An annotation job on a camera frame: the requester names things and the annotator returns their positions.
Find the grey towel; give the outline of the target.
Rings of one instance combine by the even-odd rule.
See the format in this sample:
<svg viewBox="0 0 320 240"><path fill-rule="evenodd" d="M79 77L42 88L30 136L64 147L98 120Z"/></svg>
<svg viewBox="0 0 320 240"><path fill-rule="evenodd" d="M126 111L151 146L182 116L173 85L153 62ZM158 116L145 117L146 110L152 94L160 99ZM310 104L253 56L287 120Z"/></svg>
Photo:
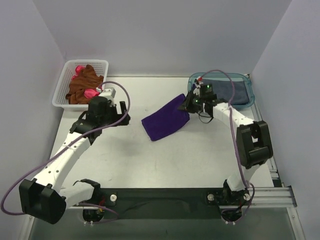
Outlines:
<svg viewBox="0 0 320 240"><path fill-rule="evenodd" d="M211 80L203 79L204 85L212 84L213 92L217 95L218 99L229 100L233 94L233 87L228 80ZM244 81L233 81L235 95L232 100L233 105L247 105L250 103L250 97Z"/></svg>

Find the purple towel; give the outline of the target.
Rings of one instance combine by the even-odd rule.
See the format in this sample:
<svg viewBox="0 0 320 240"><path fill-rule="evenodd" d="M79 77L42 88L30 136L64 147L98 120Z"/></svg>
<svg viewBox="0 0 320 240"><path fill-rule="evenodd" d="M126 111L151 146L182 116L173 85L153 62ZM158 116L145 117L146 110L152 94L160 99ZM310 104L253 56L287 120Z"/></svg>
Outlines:
<svg viewBox="0 0 320 240"><path fill-rule="evenodd" d="M178 109L185 98L186 96L182 93L141 120L144 130L152 142L174 134L190 120L188 112Z"/></svg>

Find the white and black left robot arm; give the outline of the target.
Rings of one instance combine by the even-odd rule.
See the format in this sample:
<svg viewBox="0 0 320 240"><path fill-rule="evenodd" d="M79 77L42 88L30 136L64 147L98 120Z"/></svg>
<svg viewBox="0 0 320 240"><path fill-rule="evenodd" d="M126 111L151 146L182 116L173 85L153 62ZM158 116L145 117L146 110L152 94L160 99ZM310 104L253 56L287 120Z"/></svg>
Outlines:
<svg viewBox="0 0 320 240"><path fill-rule="evenodd" d="M22 212L56 224L65 211L77 204L104 204L101 185L90 179L77 180L71 187L62 188L67 175L106 128L127 126L130 121L130 102L120 101L121 112L113 100L96 96L88 109L72 124L63 145L45 167L31 180L19 184Z"/></svg>

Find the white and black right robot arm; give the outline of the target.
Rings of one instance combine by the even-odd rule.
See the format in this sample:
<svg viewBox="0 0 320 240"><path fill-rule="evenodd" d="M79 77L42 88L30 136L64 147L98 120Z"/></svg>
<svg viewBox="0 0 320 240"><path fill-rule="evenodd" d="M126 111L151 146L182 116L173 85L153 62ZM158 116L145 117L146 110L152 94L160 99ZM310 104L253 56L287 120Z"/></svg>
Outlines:
<svg viewBox="0 0 320 240"><path fill-rule="evenodd" d="M189 91L178 109L190 114L206 113L229 127L238 165L238 170L226 180L231 192L247 189L255 172L273 157L268 124L243 115L214 93L201 98Z"/></svg>

